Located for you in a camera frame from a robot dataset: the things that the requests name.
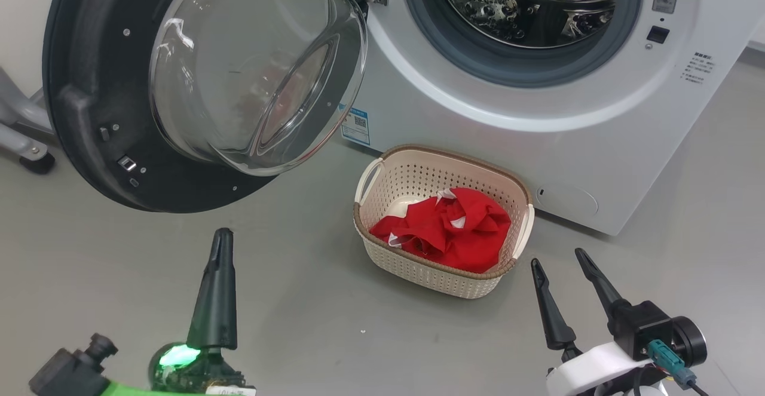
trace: teal connector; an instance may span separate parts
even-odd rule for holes
[[[696,374],[686,368],[685,361],[659,339],[648,343],[648,357],[656,363],[656,366],[666,369],[681,389],[688,390],[696,384]]]

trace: gray rubber seal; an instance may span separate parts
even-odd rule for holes
[[[634,28],[642,0],[616,0],[602,31],[566,47],[516,48],[467,24],[447,0],[406,0],[415,22],[446,59],[483,80],[510,87],[541,88],[581,78],[609,61]]]

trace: red clothing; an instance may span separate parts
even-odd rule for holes
[[[413,203],[405,217],[383,217],[369,233],[432,262],[481,274],[499,263],[510,224],[490,197],[458,188],[446,190],[440,200]]]

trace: green light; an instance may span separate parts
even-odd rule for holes
[[[190,349],[186,345],[176,345],[164,353],[159,360],[159,366],[186,366],[197,360],[199,353],[199,350]]]

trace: gray floor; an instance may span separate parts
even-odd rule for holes
[[[519,266],[474,301],[369,261],[351,206],[371,157],[339,141],[256,195],[193,216],[109,202],[60,152],[47,177],[0,159],[0,382],[28,394],[55,350],[99,331],[120,347],[106,374],[144,387],[154,350],[185,338],[210,236],[229,226],[240,349],[227,359],[262,394],[544,394],[559,353],[544,347],[532,257],[579,347],[609,340],[575,247],[629,300],[703,328],[711,355],[697,373],[710,394],[762,394],[763,102],[765,71],[739,62],[619,237],[537,219]]]

